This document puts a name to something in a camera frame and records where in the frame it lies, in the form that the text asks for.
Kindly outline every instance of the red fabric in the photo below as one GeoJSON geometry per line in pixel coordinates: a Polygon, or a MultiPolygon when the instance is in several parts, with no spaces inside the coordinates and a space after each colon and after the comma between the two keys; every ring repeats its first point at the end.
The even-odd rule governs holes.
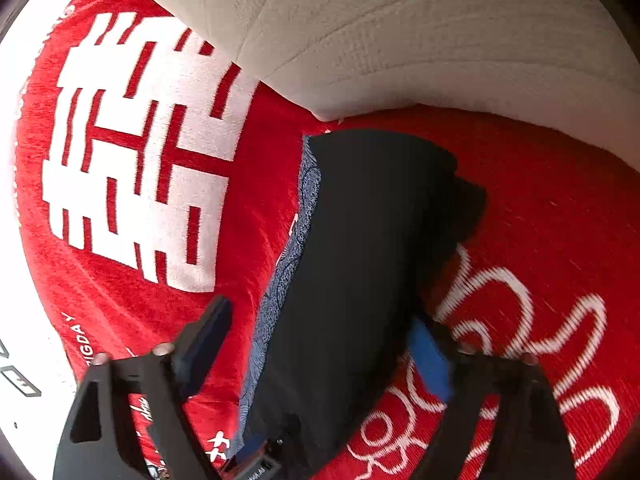
{"type": "MultiPolygon", "coordinates": [[[[16,179],[31,273],[78,376],[96,352],[115,358],[142,354],[196,319],[212,291],[179,289],[197,285],[190,282],[188,276],[196,274],[188,266],[214,254],[215,292],[234,302],[234,319],[202,394],[188,402],[187,412],[219,465],[224,439],[236,427],[256,307],[296,211],[302,135],[350,127],[397,130],[453,152],[458,174],[488,191],[476,236],[460,248],[440,286],[426,294],[430,310],[459,338],[487,351],[537,354],[575,441],[578,477],[596,476],[640,404],[634,355],[640,326],[640,175],[558,132],[487,114],[419,106],[319,123],[262,84],[249,99],[255,85],[235,66],[220,72],[220,62],[207,64],[219,53],[151,0],[72,5],[47,41],[24,95],[16,179]],[[119,20],[128,16],[124,27],[119,20]],[[152,16],[165,21],[150,26],[152,16]],[[101,19],[106,28],[91,36],[101,19]],[[174,36],[167,32],[174,29],[174,36]],[[80,50],[71,50],[87,36],[82,52],[88,62],[76,56],[80,50]],[[132,44],[134,56],[126,50],[132,44]],[[175,55],[189,49],[190,56],[175,55]],[[107,88],[87,79],[92,70],[107,88]],[[79,81],[84,86],[75,86],[79,81]],[[214,90],[204,95],[207,81],[214,90]],[[238,105],[243,99],[246,117],[238,105]],[[139,104],[127,108],[131,102],[139,104]],[[101,110],[112,111],[105,118],[101,110]],[[126,128],[136,125],[136,131],[104,127],[104,121],[118,120],[126,128]],[[184,148],[189,136],[199,139],[192,147],[215,135],[224,144],[238,128],[237,149],[222,158],[211,155],[210,146],[184,148]],[[154,164],[157,174],[150,169],[154,164]],[[47,173],[45,166],[59,173],[47,173]],[[65,181],[64,168],[77,178],[65,181]],[[228,178],[226,189],[210,174],[228,178]],[[85,187],[73,187],[85,176],[92,179],[85,187]],[[201,182],[222,190],[220,210],[197,195],[209,189],[201,182]],[[202,235],[212,231],[202,226],[214,225],[217,214],[216,246],[204,243],[202,235]],[[119,249],[121,239],[128,241],[119,249]],[[99,249],[105,240],[115,241],[99,249]],[[156,275],[159,283],[150,280],[156,275]]],[[[213,149],[219,147],[214,142],[213,149]]],[[[142,427],[148,418],[144,401],[132,404],[142,427]]],[[[491,407],[479,424],[464,479],[475,478],[481,466],[491,407]]],[[[442,409],[405,362],[379,407],[318,478],[408,478],[442,409]]],[[[142,441],[146,456],[159,463],[146,436],[142,441]]]]}

